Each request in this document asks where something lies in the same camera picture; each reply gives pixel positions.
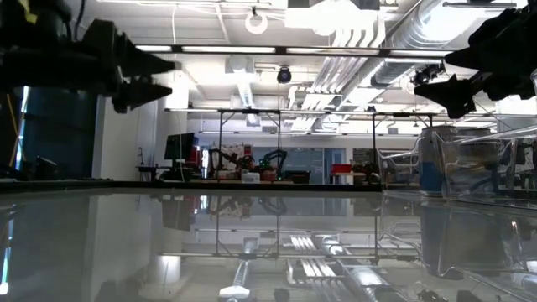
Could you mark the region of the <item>black metal rig frame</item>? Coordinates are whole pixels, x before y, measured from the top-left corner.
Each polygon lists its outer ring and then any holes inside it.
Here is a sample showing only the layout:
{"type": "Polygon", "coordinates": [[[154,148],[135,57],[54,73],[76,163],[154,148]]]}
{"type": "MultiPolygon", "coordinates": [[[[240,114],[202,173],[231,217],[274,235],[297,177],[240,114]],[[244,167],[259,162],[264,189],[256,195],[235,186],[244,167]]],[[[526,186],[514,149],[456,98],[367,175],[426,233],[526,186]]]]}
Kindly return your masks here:
{"type": "Polygon", "coordinates": [[[211,166],[210,176],[213,176],[218,182],[222,180],[219,173],[222,171],[223,167],[223,152],[222,152],[222,135],[223,135],[223,126],[227,123],[229,119],[235,116],[236,113],[241,113],[242,115],[266,115],[271,118],[273,123],[277,126],[278,131],[271,132],[271,134],[277,135],[277,149],[274,151],[273,155],[270,155],[269,159],[264,159],[261,165],[255,166],[251,161],[246,161],[244,159],[239,160],[238,157],[227,156],[229,162],[235,164],[235,173],[238,179],[240,179],[240,174],[244,173],[259,173],[260,175],[264,174],[265,170],[269,169],[269,163],[272,158],[277,158],[277,166],[274,169],[275,180],[280,179],[282,172],[282,167],[284,161],[286,160],[286,155],[281,150],[281,115],[280,110],[275,109],[257,109],[257,108],[239,108],[239,109],[212,109],[212,108],[186,108],[186,109],[166,109],[167,112],[217,112],[219,114],[219,130],[218,130],[218,148],[215,152],[218,154],[218,163],[216,167],[211,166]]]}
{"type": "MultiPolygon", "coordinates": [[[[376,122],[376,117],[382,116],[382,117],[413,117],[415,120],[421,119],[422,117],[427,117],[429,119],[428,122],[424,122],[424,125],[432,127],[433,126],[433,118],[437,116],[437,113],[433,112],[425,112],[425,113],[419,113],[419,112],[374,112],[371,116],[372,123],[373,123],[373,132],[372,132],[372,138],[373,138],[373,153],[375,155],[374,163],[379,167],[379,175],[384,178],[385,169],[389,166],[389,161],[392,162],[393,158],[395,157],[408,157],[410,160],[413,156],[415,156],[418,153],[419,143],[421,140],[421,136],[418,136],[416,141],[414,142],[413,148],[411,148],[408,152],[403,152],[400,154],[391,154],[387,158],[384,158],[384,156],[378,151],[377,149],[377,132],[376,128],[381,123],[381,121],[376,122]]],[[[409,162],[410,171],[413,171],[413,161],[411,160],[409,162]]]]}

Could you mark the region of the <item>clear plastic bin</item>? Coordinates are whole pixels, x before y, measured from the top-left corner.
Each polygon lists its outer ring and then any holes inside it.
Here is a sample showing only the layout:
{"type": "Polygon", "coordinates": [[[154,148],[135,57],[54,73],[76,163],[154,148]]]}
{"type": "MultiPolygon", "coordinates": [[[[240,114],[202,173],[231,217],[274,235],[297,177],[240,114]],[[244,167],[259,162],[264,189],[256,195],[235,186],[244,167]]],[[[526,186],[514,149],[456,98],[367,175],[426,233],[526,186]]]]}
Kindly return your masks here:
{"type": "MultiPolygon", "coordinates": [[[[391,154],[400,154],[403,152],[408,152],[408,150],[389,150],[389,149],[379,149],[378,150],[384,158],[387,158],[391,154]]],[[[383,185],[388,188],[390,185],[403,185],[403,186],[412,186],[416,185],[420,190],[419,184],[419,157],[418,153],[412,157],[395,157],[392,162],[388,162],[389,166],[385,169],[384,178],[381,176],[381,181],[383,185]],[[413,161],[413,171],[410,171],[409,162],[413,161]]]]}
{"type": "Polygon", "coordinates": [[[444,198],[537,204],[537,125],[486,135],[433,133],[444,198]]]}

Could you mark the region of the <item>black overhead frame bar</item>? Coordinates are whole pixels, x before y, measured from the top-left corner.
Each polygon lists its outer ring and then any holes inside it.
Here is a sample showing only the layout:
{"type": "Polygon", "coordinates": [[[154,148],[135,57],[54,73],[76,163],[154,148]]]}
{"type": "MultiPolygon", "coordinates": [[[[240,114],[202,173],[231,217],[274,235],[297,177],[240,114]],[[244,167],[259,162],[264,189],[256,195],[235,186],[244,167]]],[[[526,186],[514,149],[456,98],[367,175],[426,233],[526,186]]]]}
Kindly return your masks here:
{"type": "Polygon", "coordinates": [[[378,57],[403,59],[441,59],[451,49],[388,49],[293,46],[139,44],[137,48],[154,54],[187,55],[281,55],[320,57],[378,57]]]}

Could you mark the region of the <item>silver can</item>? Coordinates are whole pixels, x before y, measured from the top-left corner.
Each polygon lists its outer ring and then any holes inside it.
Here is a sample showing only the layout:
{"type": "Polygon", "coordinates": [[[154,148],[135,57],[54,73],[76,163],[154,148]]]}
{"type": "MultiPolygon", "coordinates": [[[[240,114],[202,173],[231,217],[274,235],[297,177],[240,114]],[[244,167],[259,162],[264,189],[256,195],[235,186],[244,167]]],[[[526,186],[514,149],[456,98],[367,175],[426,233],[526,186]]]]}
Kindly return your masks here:
{"type": "Polygon", "coordinates": [[[441,168],[438,160],[440,155],[435,148],[436,137],[444,140],[453,138],[456,128],[449,125],[440,125],[423,128],[418,142],[419,157],[419,184],[420,191],[426,195],[440,195],[442,188],[441,168]]]}

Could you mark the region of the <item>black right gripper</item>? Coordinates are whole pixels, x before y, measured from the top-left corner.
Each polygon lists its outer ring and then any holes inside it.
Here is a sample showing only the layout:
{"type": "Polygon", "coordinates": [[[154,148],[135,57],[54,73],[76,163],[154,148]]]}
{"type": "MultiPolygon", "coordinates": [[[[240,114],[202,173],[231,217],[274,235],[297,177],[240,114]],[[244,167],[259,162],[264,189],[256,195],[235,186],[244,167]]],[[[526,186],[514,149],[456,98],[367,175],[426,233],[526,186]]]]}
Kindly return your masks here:
{"type": "MultiPolygon", "coordinates": [[[[532,81],[537,69],[537,3],[504,9],[484,21],[467,42],[465,49],[449,53],[444,61],[510,80],[532,81]]],[[[473,97],[480,90],[477,83],[453,75],[448,81],[417,86],[414,93],[441,105],[449,118],[461,118],[476,111],[473,97]]]]}

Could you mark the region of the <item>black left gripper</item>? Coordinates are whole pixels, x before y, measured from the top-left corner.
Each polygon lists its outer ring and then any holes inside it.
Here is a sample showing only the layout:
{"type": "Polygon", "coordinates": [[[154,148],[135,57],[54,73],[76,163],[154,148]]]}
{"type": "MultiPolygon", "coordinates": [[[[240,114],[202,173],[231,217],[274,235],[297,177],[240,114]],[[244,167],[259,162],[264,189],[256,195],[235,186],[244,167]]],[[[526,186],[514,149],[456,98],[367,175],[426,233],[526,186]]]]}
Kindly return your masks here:
{"type": "Polygon", "coordinates": [[[111,98],[115,112],[127,113],[172,94],[171,88],[159,84],[138,80],[123,82],[122,74],[133,77],[166,73],[175,68],[175,63],[138,49],[128,39],[124,41],[124,35],[114,22],[94,19],[81,42],[97,59],[93,90],[111,98]]]}

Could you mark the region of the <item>silver ventilation duct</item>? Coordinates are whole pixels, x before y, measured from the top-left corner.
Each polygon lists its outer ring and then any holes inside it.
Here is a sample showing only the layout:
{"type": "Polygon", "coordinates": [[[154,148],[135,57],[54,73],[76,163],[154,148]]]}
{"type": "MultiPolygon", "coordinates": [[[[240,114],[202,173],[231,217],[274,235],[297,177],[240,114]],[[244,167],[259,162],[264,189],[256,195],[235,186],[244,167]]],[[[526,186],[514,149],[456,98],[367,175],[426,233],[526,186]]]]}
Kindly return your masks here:
{"type": "Polygon", "coordinates": [[[470,27],[474,21],[472,15],[461,8],[447,6],[450,1],[418,0],[404,21],[385,39],[384,46],[390,53],[373,62],[372,86],[391,86],[414,66],[412,59],[447,48],[470,27]]]}

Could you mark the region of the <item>black computer monitor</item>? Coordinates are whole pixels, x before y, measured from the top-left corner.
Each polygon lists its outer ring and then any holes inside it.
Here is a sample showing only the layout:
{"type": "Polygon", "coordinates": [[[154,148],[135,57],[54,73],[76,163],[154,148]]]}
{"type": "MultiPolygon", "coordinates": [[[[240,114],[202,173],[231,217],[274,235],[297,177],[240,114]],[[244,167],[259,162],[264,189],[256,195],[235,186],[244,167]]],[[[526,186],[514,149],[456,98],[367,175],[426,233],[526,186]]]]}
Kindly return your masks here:
{"type": "Polygon", "coordinates": [[[169,160],[189,159],[192,149],[197,145],[194,133],[169,135],[166,140],[164,158],[169,160]]]}

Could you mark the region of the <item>dark blue cabinet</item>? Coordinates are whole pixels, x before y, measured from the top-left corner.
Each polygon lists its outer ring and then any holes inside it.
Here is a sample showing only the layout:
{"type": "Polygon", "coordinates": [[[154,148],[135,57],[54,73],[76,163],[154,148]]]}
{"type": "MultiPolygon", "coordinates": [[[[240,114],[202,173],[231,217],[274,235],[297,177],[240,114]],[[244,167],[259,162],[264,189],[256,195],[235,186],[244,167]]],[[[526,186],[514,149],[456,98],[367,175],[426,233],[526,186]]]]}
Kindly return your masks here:
{"type": "Polygon", "coordinates": [[[59,179],[91,175],[97,96],[58,88],[31,88],[24,114],[23,168],[37,158],[57,165],[59,179]]]}

